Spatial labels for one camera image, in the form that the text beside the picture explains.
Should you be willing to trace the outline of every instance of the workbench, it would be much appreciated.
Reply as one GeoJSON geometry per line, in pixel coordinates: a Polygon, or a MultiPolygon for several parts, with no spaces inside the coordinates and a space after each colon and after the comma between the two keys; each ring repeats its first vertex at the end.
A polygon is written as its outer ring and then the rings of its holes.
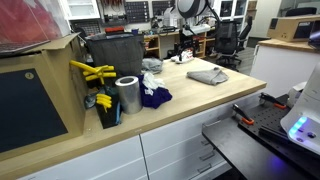
{"type": "Polygon", "coordinates": [[[85,115],[83,135],[1,161],[0,179],[16,179],[76,157],[85,157],[92,151],[220,107],[266,86],[261,80],[223,67],[220,68],[229,76],[229,80],[217,86],[186,77],[188,71],[209,70],[216,66],[198,58],[181,65],[169,60],[164,61],[163,71],[155,77],[163,79],[173,96],[171,101],[162,104],[158,109],[143,108],[134,115],[122,114],[122,124],[107,129],[102,128],[95,108],[89,109],[85,115]]]}

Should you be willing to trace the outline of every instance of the black trash can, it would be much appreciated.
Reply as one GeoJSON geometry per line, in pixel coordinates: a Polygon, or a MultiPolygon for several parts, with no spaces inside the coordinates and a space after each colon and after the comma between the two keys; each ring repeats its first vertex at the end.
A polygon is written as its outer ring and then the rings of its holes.
{"type": "Polygon", "coordinates": [[[117,78],[141,74],[143,35],[101,33],[86,40],[95,66],[114,66],[117,78]]]}

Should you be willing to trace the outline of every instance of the computer monitor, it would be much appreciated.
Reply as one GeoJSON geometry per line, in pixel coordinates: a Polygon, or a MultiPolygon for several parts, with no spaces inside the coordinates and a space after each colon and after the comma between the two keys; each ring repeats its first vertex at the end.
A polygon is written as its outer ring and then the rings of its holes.
{"type": "Polygon", "coordinates": [[[309,46],[320,49],[320,21],[315,21],[310,32],[309,46]]]}

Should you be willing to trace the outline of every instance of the white device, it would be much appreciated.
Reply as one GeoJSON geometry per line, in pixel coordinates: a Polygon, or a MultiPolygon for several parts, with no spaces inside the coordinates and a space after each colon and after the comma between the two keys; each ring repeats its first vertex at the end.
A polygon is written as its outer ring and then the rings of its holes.
{"type": "Polygon", "coordinates": [[[320,63],[280,124],[292,142],[320,155],[320,63]]]}
{"type": "Polygon", "coordinates": [[[184,18],[191,18],[199,15],[205,10],[206,0],[178,0],[178,11],[184,18]]]}
{"type": "Polygon", "coordinates": [[[292,108],[294,106],[294,104],[296,104],[296,102],[298,101],[303,89],[306,87],[307,81],[299,83],[295,86],[293,86],[288,95],[288,101],[287,101],[287,106],[289,106],[290,108],[292,108]]]}

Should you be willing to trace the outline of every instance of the gray cloth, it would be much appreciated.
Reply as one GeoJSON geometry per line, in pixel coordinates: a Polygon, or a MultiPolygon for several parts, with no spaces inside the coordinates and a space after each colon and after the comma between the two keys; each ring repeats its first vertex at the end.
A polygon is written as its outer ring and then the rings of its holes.
{"type": "Polygon", "coordinates": [[[197,81],[210,84],[210,85],[217,85],[229,79],[228,75],[222,72],[221,69],[218,67],[215,67],[214,69],[207,70],[207,71],[187,72],[187,76],[189,78],[192,78],[197,81]]]}
{"type": "Polygon", "coordinates": [[[163,62],[156,58],[142,59],[142,73],[151,72],[152,74],[160,73],[162,71],[163,62]]]}

